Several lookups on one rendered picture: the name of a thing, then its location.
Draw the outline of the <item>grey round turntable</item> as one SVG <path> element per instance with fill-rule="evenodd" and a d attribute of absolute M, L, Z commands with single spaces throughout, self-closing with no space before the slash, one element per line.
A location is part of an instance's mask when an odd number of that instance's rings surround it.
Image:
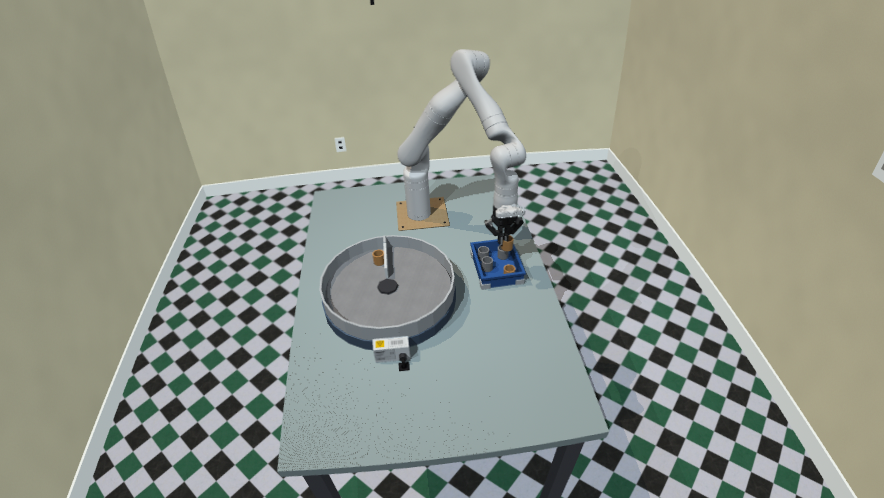
<path fill-rule="evenodd" d="M 373 262 L 375 250 L 384 251 L 381 266 Z M 456 302 L 446 254 L 409 236 L 374 237 L 345 248 L 325 267 L 319 290 L 334 333 L 373 350 L 376 363 L 402 361 L 399 371 L 410 370 L 409 347 L 436 335 Z"/>

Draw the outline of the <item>blue crate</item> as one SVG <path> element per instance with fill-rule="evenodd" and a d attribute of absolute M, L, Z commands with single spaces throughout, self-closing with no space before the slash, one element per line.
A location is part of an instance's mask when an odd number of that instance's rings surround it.
<path fill-rule="evenodd" d="M 524 275 L 526 272 L 522 265 L 522 262 L 519 258 L 517 250 L 513 243 L 513 250 L 509 251 L 509 256 L 505 260 L 501 260 L 497 257 L 498 253 L 498 239 L 496 240 L 488 240 L 488 241 L 479 241 L 479 242 L 471 242 L 471 257 L 474 261 L 476 271 L 480 280 L 481 290 L 490 289 L 493 287 L 500 286 L 508 286 L 508 285 L 520 285 L 524 284 L 525 279 Z M 481 246 L 486 246 L 489 248 L 489 257 L 493 258 L 493 269 L 490 272 L 484 272 L 481 270 L 482 261 L 478 260 L 478 248 Z M 475 259 L 476 258 L 476 259 Z M 504 273 L 505 265 L 513 265 L 515 266 L 515 273 Z"/>

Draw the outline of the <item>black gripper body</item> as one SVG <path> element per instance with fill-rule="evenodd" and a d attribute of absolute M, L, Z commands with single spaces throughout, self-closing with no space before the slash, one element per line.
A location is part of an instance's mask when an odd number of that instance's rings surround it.
<path fill-rule="evenodd" d="M 493 205 L 493 214 L 492 214 L 491 218 L 492 218 L 492 222 L 493 222 L 498 228 L 499 228 L 499 221 L 500 221 L 500 220 L 503 220 L 503 222 L 504 222 L 503 228 L 507 228 L 507 221 L 508 221 L 509 219 L 512 221 L 511 226 L 512 226 L 513 223 L 518 219 L 518 216 L 516 216 L 516 217 L 508 217 L 508 218 L 497 218 L 497 217 L 496 217 L 496 210 L 497 210 L 497 208 L 495 208 L 494 205 Z"/>

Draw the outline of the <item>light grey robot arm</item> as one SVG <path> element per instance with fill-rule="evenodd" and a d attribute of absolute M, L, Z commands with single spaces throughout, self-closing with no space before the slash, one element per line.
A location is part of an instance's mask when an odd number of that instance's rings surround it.
<path fill-rule="evenodd" d="M 487 137 L 504 143 L 494 147 L 490 154 L 495 176 L 493 205 L 497 208 L 496 217 L 523 216 L 526 209 L 517 205 L 518 175 L 507 169 L 522 165 L 526 160 L 526 150 L 508 126 L 499 105 L 480 84 L 488 73 L 490 59 L 482 51 L 461 49 L 452 55 L 450 66 L 457 80 L 432 97 L 413 131 L 398 148 L 398 159 L 406 166 L 403 175 L 408 217 L 421 221 L 431 215 L 428 144 L 449 123 L 467 97 Z"/>

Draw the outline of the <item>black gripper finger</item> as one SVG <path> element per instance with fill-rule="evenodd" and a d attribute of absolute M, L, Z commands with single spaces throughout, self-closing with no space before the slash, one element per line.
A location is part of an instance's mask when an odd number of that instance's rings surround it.
<path fill-rule="evenodd" d="M 515 234 L 515 232 L 524 224 L 522 217 L 518 217 L 518 219 L 515 222 L 516 223 L 514 223 L 511 226 L 512 221 L 510 219 L 507 221 L 507 228 L 504 228 L 504 233 L 503 233 L 503 240 L 504 241 L 508 242 L 508 236 L 510 234 L 512 234 L 512 235 Z M 510 231 L 510 228 L 511 228 L 511 231 Z"/>
<path fill-rule="evenodd" d="M 498 243 L 503 245 L 503 220 L 499 221 L 499 228 L 496 230 L 492 224 L 492 218 L 484 221 L 486 228 L 494 235 L 498 236 Z M 491 227 L 492 226 L 492 227 Z"/>

